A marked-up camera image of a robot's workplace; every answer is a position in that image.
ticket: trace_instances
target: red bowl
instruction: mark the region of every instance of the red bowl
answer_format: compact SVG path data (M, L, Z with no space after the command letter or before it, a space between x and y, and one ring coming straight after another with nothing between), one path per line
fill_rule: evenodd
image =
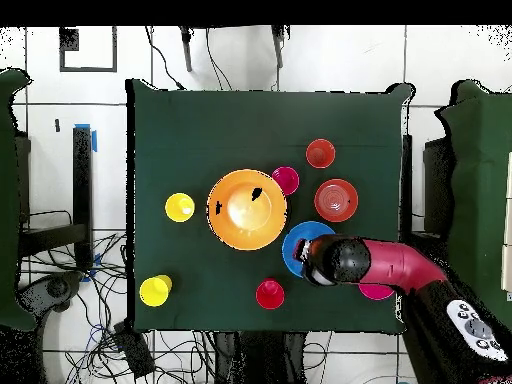
M333 179L323 183L315 194L315 208L320 216L330 222L342 222L354 215L357 209L357 191L348 181Z

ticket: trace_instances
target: white tile floor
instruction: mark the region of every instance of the white tile floor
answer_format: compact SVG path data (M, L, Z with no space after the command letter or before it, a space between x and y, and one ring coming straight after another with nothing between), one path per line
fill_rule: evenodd
M80 50L67 52L68 66L110 66L111 28L79 27ZM295 26L282 50L284 68L280 72L282 91L343 90L382 92L393 83L410 82L416 96L410 110L409 133L413 136L413 212L422 215L423 161L426 141L444 136L434 110L446 105L451 86L459 79L479 79L492 90L504 91L512 85L511 47L500 36L501 27L477 26ZM143 78L158 88L174 90L159 54L152 51L144 27L119 27L117 73L61 73L59 71L58 28L0 28L0 68L18 67L30 75L26 90L15 95L13 113L18 127L32 139L31 211L72 209L71 129L89 123L98 134L98 151L93 153L95 238L125 228L126 94L125 78ZM156 27L154 44L167 59L169 72L192 90L216 90L217 80L206 49L204 30L195 31L191 42L192 66L186 72L177 27ZM269 90L275 83L276 64L270 27L217 29L210 32L210 50L234 89ZM60 132L55 130L59 119ZM66 223L66 216L34 217L32 226ZM422 229L422 218L414 217L414 229ZM109 262L121 264L117 249ZM41 266L30 264L32 273L22 281L38 278ZM29 264L23 269L28 271ZM115 289L122 293L125 282ZM81 283L80 295L91 319L97 321L97 294L90 283ZM126 295L109 295L117 321L126 315ZM63 314L52 313L45 331L44 359L50 384L64 384L71 370L64 351L75 361L82 357L90 327L85 308L75 298ZM165 369L195 367L197 353L184 344L176 355L162 356L167 347L192 338L191 332L149 334L157 365ZM308 342L326 346L329 333L311 333ZM306 366L322 359L320 349L310 345L304 356ZM400 337L381 334L336 334L329 345L322 384L396 384L415 382L414 373ZM122 361L116 371L126 369ZM309 384L320 384L323 364L308 370ZM156 384L160 374L148 376ZM190 375L183 374L190 381ZM196 379L206 381L205 375ZM119 384L134 384L132 376ZM113 384L94 379L88 384ZM137 384L146 384L139 379ZM159 384L177 384L164 375Z

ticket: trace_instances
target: blue bowl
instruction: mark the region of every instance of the blue bowl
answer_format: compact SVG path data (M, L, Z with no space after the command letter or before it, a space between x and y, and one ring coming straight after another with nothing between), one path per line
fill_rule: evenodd
M334 234L332 228L321 222L306 221L293 227L286 235L281 249L283 253L284 263L290 272L297 277L302 277L302 263L293 258L293 251L300 239L313 240L324 234Z

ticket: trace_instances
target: red cup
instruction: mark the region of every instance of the red cup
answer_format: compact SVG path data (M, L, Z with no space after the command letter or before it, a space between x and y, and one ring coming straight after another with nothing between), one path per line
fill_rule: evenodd
M313 168L327 168L336 155L336 149L330 141L318 138L309 143L306 159Z
M256 301L265 309L277 309L284 302L284 289L273 278L265 278L256 289Z

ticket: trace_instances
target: yellow cup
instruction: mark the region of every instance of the yellow cup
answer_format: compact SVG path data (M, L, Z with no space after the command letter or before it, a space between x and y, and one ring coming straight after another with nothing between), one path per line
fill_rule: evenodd
M167 275L148 278L140 286L140 300L148 306L161 306L167 300L171 287L172 281Z
M185 193L174 193L165 202L165 213L174 222L185 222L194 214L194 201Z

